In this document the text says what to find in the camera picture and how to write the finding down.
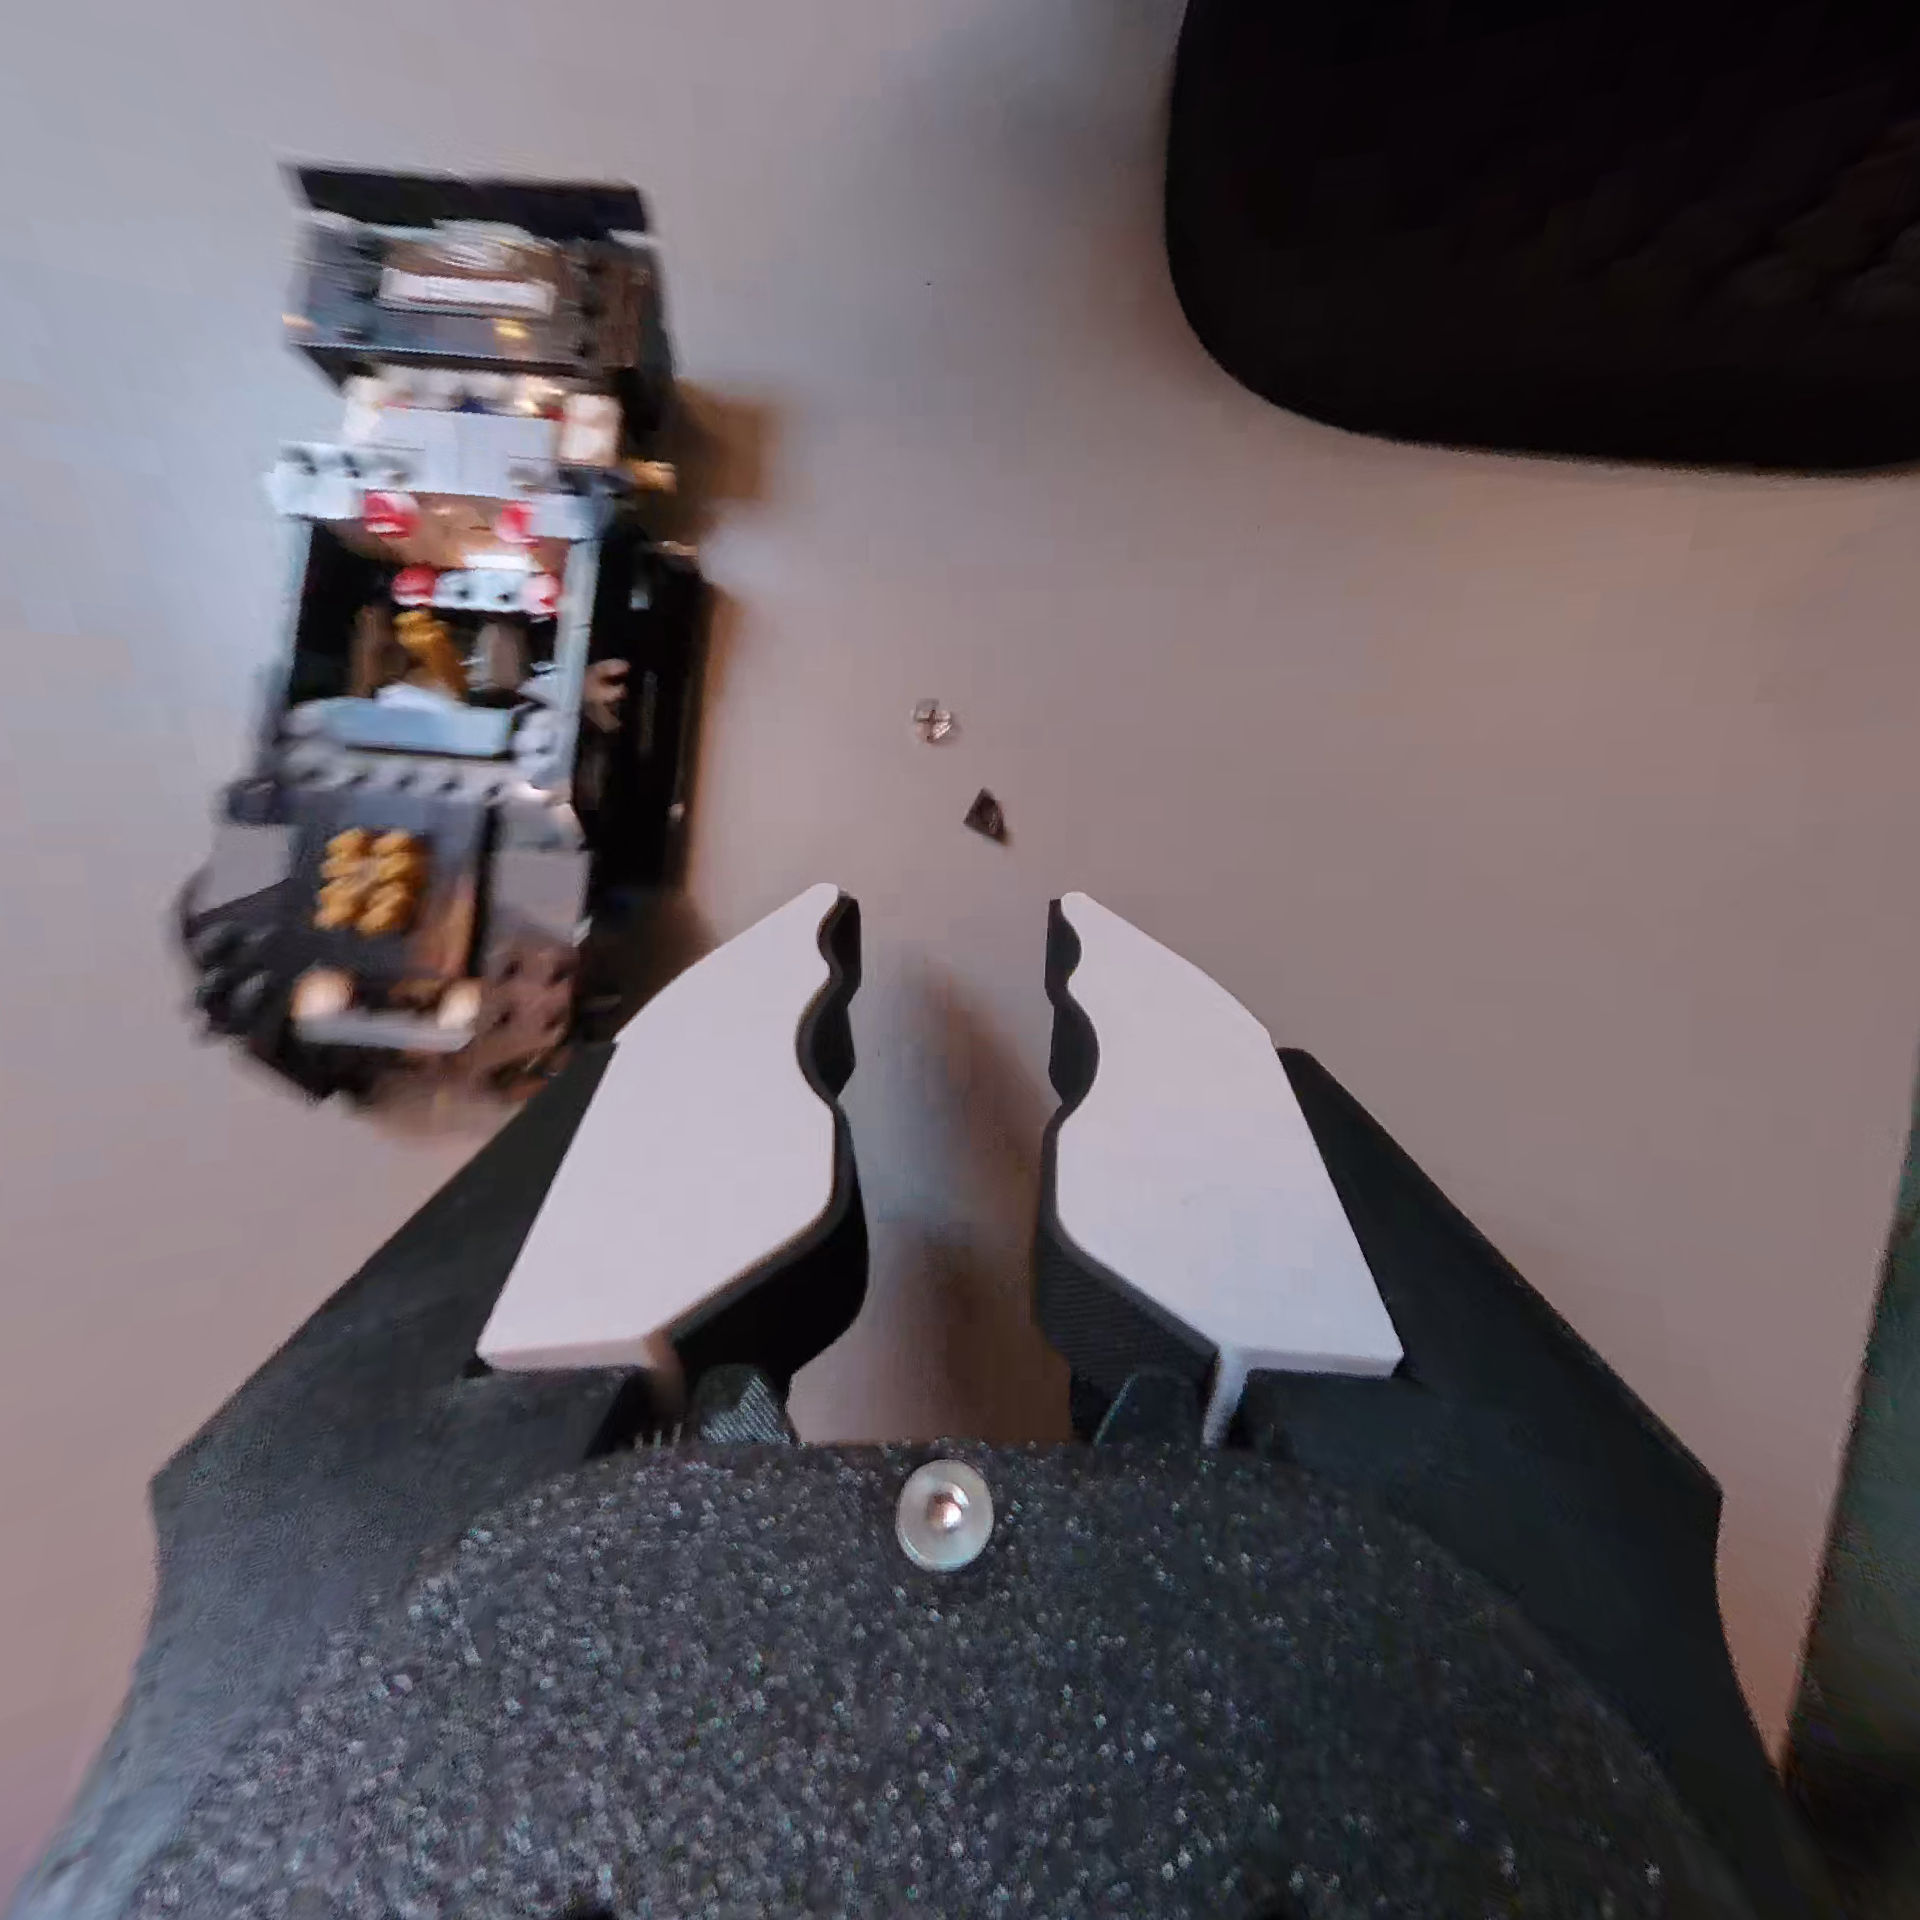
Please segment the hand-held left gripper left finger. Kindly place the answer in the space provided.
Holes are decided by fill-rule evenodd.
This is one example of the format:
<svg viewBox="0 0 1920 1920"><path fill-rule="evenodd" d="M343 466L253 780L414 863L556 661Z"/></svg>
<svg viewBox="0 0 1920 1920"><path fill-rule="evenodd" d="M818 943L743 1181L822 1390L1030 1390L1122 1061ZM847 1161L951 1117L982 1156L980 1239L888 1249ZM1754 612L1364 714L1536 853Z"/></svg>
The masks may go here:
<svg viewBox="0 0 1920 1920"><path fill-rule="evenodd" d="M870 1234L844 1093L858 906L813 882L620 1031L474 1341L494 1374L709 1375L777 1402L852 1327Z"/></svg>

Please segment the lego car model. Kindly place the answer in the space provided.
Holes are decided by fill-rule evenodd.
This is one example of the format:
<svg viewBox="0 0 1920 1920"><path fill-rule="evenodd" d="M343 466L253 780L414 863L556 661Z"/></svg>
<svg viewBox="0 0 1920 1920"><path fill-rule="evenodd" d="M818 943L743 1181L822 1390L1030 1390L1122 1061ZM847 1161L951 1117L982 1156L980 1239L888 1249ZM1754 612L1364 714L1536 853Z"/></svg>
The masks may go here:
<svg viewBox="0 0 1920 1920"><path fill-rule="evenodd" d="M628 183L295 161L289 600L175 936L209 1040L313 1101L526 1097L666 878L706 588Z"/></svg>

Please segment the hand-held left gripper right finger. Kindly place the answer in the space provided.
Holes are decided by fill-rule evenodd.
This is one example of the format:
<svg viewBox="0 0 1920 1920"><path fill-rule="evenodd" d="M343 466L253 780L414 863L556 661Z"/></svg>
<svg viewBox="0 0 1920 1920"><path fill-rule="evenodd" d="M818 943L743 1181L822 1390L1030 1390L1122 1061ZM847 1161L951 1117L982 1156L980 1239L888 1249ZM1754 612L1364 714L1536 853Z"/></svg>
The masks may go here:
<svg viewBox="0 0 1920 1920"><path fill-rule="evenodd" d="M1071 1431L1142 1375L1201 1434L1256 1375L1391 1377L1400 1334L1265 1026L1081 892L1048 902L1045 989L1032 1308Z"/></svg>

